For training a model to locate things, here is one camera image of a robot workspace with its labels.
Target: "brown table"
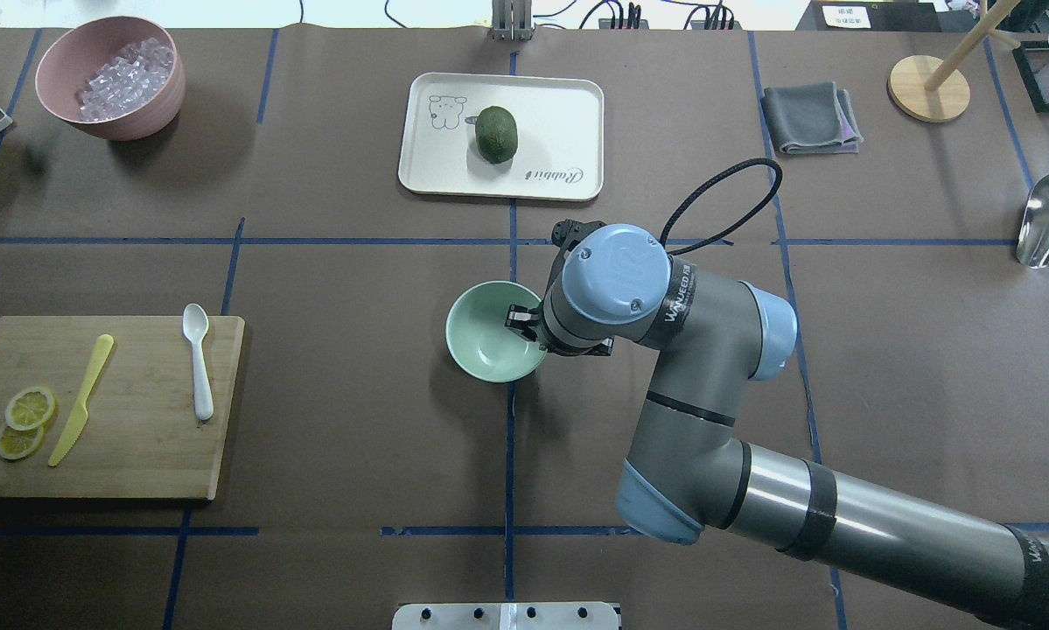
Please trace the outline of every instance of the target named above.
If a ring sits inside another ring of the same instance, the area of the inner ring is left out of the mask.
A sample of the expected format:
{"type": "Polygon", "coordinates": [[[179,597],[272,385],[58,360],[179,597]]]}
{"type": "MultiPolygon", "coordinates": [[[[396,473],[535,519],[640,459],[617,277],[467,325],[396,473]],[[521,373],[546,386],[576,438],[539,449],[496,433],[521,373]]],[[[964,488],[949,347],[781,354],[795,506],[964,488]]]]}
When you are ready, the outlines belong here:
{"type": "MultiPolygon", "coordinates": [[[[198,302],[251,339],[212,503],[0,500],[0,627],[388,627],[405,602],[508,599],[618,602],[636,629],[984,627],[729,534],[688,548],[631,534],[613,499],[651,351],[550,357],[515,386],[475,382],[447,353],[465,288],[541,289],[556,220],[658,232],[704,179],[767,155],[767,85],[848,88],[865,143],[776,155],[779,212],[691,256],[799,312],[804,354],[753,384],[737,434],[1049,527],[1049,270],[1012,258],[1020,204],[1049,172],[1049,114],[1007,50],[972,52],[971,107],[924,125],[889,102],[885,77],[959,36],[179,29],[176,123],[112,145],[37,101],[34,68],[60,32],[0,29],[17,123],[0,144],[0,316],[198,302]],[[598,198],[404,190],[411,81],[511,62],[603,88],[598,198]]],[[[672,238],[719,231],[767,186],[743,172],[672,238]]]]}

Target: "white label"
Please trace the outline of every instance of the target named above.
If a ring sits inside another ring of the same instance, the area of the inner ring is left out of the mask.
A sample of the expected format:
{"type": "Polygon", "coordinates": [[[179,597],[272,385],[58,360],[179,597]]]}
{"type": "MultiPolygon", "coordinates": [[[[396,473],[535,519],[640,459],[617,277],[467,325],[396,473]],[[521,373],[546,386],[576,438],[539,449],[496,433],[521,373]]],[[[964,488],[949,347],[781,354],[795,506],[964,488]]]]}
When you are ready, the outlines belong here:
{"type": "Polygon", "coordinates": [[[823,6],[823,21],[837,28],[871,28],[871,17],[865,7],[823,6]]]}

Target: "lemon slice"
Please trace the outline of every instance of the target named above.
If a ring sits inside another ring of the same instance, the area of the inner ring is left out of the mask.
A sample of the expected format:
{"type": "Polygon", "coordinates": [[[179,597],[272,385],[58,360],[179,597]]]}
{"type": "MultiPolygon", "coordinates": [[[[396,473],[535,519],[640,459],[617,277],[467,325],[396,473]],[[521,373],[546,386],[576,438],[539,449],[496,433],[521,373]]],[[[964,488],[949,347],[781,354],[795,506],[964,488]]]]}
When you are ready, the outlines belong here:
{"type": "Polygon", "coordinates": [[[13,395],[3,419],[16,431],[30,431],[53,417],[56,408],[53,392],[48,387],[28,387],[13,395]]]}
{"type": "Polygon", "coordinates": [[[36,427],[30,431],[17,431],[7,426],[0,427],[0,458],[25,458],[41,447],[41,438],[43,437],[45,437],[45,427],[36,427]]]}

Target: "bowl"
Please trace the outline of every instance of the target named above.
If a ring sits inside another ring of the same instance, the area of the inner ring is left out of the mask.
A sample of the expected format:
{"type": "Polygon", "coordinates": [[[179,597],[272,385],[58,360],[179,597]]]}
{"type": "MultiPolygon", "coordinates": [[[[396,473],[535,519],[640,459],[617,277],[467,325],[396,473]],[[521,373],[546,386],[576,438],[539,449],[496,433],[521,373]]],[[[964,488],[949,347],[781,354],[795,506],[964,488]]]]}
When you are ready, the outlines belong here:
{"type": "Polygon", "coordinates": [[[35,91],[45,110],[89,135],[105,140],[137,140],[159,131],[171,123],[181,108],[186,92],[186,72],[171,34],[152,21],[129,16],[103,18],[81,24],[58,39],[38,61],[35,91]],[[115,57],[127,44],[153,37],[175,52],[171,74],[151,100],[134,110],[85,123],[77,92],[89,77],[115,57]]]}
{"type": "Polygon", "coordinates": [[[493,280],[457,296],[447,314],[447,347],[451,356],[474,378],[508,383],[523,378],[543,363],[540,344],[505,327],[509,306],[534,308],[540,298],[521,284],[493,280]]]}

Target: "blue joint cap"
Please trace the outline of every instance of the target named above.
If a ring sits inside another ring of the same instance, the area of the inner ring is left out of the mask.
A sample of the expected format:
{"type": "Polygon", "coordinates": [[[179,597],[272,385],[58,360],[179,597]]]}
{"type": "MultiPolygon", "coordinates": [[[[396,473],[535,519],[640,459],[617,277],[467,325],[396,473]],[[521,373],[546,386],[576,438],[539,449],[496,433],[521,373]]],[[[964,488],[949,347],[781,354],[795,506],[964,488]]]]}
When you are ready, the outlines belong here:
{"type": "Polygon", "coordinates": [[[756,370],[749,376],[755,382],[765,382],[780,373],[788,355],[796,347],[796,311],[784,299],[743,282],[756,302],[756,311],[762,317],[762,359],[756,370]]]}
{"type": "Polygon", "coordinates": [[[594,231],[563,263],[563,294],[583,318],[621,326],[657,311],[672,264],[664,246],[636,225],[594,231]]]}
{"type": "Polygon", "coordinates": [[[628,459],[625,459],[624,471],[621,471],[615,504],[629,527],[665,543],[692,545],[704,530],[699,521],[688,517],[676,503],[661,495],[652,483],[648,483],[628,459]]]}

